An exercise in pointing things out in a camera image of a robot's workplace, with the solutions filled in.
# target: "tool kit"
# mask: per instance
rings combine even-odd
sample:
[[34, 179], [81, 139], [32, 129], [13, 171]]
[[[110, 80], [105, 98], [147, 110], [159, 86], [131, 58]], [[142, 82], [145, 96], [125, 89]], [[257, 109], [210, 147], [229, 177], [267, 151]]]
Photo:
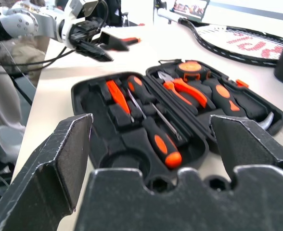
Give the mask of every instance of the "tool kit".
[[74, 114], [94, 117], [94, 168], [137, 168], [151, 186], [158, 177], [176, 176], [179, 167], [199, 168], [215, 150], [211, 115], [249, 118], [270, 135], [283, 127], [283, 111], [242, 81], [200, 61], [162, 62], [146, 75], [116, 73], [72, 88]]

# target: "person's leg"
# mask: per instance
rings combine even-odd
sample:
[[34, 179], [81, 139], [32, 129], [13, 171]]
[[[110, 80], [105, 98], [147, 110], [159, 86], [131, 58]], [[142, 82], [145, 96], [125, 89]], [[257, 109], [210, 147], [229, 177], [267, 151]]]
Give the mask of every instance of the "person's leg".
[[0, 75], [0, 125], [7, 125], [25, 131], [21, 125], [22, 112], [20, 99], [12, 80], [7, 74]]

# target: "tape measure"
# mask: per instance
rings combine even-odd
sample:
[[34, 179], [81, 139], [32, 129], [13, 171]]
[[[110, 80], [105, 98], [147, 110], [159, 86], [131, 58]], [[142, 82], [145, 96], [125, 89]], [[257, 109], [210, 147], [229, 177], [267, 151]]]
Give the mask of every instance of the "tape measure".
[[178, 64], [176, 67], [176, 73], [180, 78], [183, 78], [185, 82], [191, 80], [206, 80], [210, 77], [211, 71], [209, 68], [200, 65], [196, 61], [188, 61]]

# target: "robotic arm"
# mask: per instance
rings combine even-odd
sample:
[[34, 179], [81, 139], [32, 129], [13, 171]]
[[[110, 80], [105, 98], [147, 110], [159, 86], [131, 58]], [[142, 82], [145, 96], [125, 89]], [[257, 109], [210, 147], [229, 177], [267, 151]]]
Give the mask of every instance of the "robotic arm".
[[39, 7], [27, 0], [18, 1], [12, 8], [0, 7], [0, 41], [19, 36], [47, 36], [72, 50], [97, 59], [112, 58], [96, 44], [93, 36], [101, 32], [98, 23], [85, 21], [97, 4], [104, 0], [69, 0], [64, 11], [55, 7]]

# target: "white table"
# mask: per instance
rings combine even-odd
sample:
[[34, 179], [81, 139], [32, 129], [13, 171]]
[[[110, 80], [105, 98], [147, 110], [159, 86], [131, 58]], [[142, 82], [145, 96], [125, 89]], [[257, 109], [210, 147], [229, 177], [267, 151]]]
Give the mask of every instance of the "white table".
[[[246, 65], [217, 56], [200, 47], [191, 32], [184, 27], [179, 25], [129, 27], [110, 29], [110, 33], [120, 38], [140, 37], [142, 42], [131, 46], [130, 52], [110, 52], [115, 59], [111, 63], [98, 63], [81, 55], [71, 54], [42, 72], [14, 177], [35, 148], [53, 132], [58, 122], [73, 115], [71, 88], [74, 84], [85, 79], [122, 71], [145, 73], [148, 67], [158, 65], [159, 59], [184, 58], [205, 62], [229, 75], [233, 80], [237, 78], [243, 80], [250, 85], [251, 90], [283, 110], [283, 83], [273, 76], [273, 69]], [[54, 57], [62, 47], [62, 44], [51, 42], [46, 59]], [[275, 139], [283, 145], [283, 130]], [[85, 179], [88, 179], [91, 169], [89, 163]], [[220, 157], [211, 153], [199, 170], [202, 178], [209, 174], [228, 177]], [[77, 212], [65, 217], [58, 230], [73, 230], [76, 216]]]

